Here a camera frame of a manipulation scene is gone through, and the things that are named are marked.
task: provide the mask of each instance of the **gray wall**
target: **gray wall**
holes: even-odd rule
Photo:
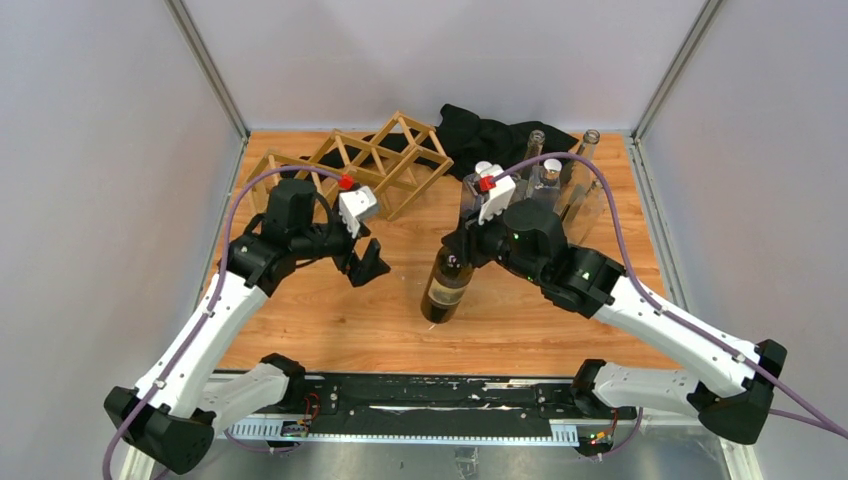
[[[785,380],[842,425],[846,18],[840,0],[726,2],[645,140],[695,313],[786,345]],[[767,480],[845,478],[845,447],[773,418],[757,452]]]
[[[443,103],[634,127],[703,0],[189,0],[254,129],[368,128]]]
[[[97,478],[240,142],[162,1],[2,2],[0,72],[0,478]]]

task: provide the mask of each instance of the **black fabric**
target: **black fabric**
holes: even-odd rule
[[[480,118],[475,113],[451,104],[445,104],[440,113],[442,123],[436,127],[436,135],[445,153],[454,162],[447,173],[460,180],[474,172],[474,165],[481,160],[498,164],[504,169],[521,161],[527,150],[527,138],[533,130],[545,132],[545,145],[542,149],[544,153],[567,152],[577,144],[577,139],[571,135],[538,121],[507,125],[497,120]],[[407,145],[406,137],[402,133],[390,133],[380,142],[380,146],[396,152],[402,151]],[[422,145],[435,150],[430,139],[425,140]],[[359,153],[357,148],[346,148],[350,158]],[[423,158],[419,158],[416,163],[432,169],[438,166]],[[335,168],[344,166],[338,150],[324,155],[321,164]]]

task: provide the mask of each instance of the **green glass bottle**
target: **green glass bottle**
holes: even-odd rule
[[[448,247],[439,249],[430,280],[421,299],[421,313],[433,323],[445,323],[453,317],[474,267],[461,265]]]

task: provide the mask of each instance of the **wooden floor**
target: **wooden floor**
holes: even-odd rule
[[[253,133],[237,188],[269,147],[308,155],[324,138],[326,133],[320,132]],[[604,135],[595,161],[613,187],[637,273],[662,291],[622,138]],[[459,188],[454,178],[440,178],[400,219],[369,222],[391,273],[354,289],[326,259],[284,280],[248,321],[220,366],[252,368],[271,352],[311,371],[571,375],[586,358],[674,366],[616,328],[555,308],[538,287],[494,264],[475,272],[456,316],[431,328],[419,303],[439,239],[456,225]],[[243,202],[236,233],[250,216]],[[608,212],[586,245],[620,260]]]

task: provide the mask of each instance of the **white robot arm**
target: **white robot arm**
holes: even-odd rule
[[[460,262],[474,267],[495,262],[538,285],[554,305],[620,328],[683,367],[651,370],[587,360],[572,385],[581,408],[587,413],[625,406],[677,412],[698,418],[729,440],[756,442],[768,416],[773,385],[744,360],[777,377],[786,357],[780,344],[735,338],[641,283],[644,292],[640,292],[618,262],[569,245],[559,216],[549,207],[533,199],[509,204],[515,184],[497,165],[479,172],[476,184],[464,182],[463,188],[475,200],[460,213],[456,230],[442,239]],[[740,355],[731,356],[669,313],[721,339]]]
[[[281,181],[271,191],[267,212],[254,217],[230,243],[226,265],[171,346],[133,388],[112,389],[104,407],[116,427],[128,421],[139,402],[146,403],[129,419],[123,437],[127,443],[183,474],[235,422],[268,405],[300,404],[305,370],[279,354],[266,356],[251,371],[213,390],[204,387],[245,322],[283,278],[304,265],[296,262],[332,257],[354,287],[389,271],[376,240],[362,258],[354,251],[356,240],[368,235],[362,222],[378,208],[371,190],[340,193],[337,210],[327,206],[326,224],[312,223],[316,195],[311,182]],[[255,233],[260,224],[260,233]],[[217,303],[207,311],[216,292]]]

